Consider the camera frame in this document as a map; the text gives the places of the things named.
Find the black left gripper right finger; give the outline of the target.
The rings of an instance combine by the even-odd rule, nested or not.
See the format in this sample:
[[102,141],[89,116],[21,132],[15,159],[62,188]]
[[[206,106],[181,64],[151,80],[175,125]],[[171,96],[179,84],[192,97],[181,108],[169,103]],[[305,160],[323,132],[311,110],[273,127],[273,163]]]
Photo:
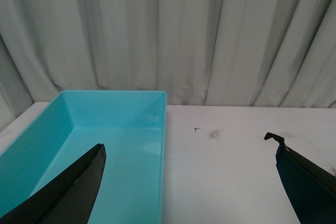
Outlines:
[[285,139],[266,133],[279,143],[276,168],[300,223],[335,223],[335,176],[292,150]]

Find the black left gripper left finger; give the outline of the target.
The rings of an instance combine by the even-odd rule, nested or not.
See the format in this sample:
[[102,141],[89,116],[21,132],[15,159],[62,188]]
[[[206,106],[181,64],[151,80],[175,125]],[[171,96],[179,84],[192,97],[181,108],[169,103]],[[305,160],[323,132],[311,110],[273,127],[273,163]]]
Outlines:
[[88,223],[104,167],[106,149],[97,144],[27,200],[1,217],[1,223]]

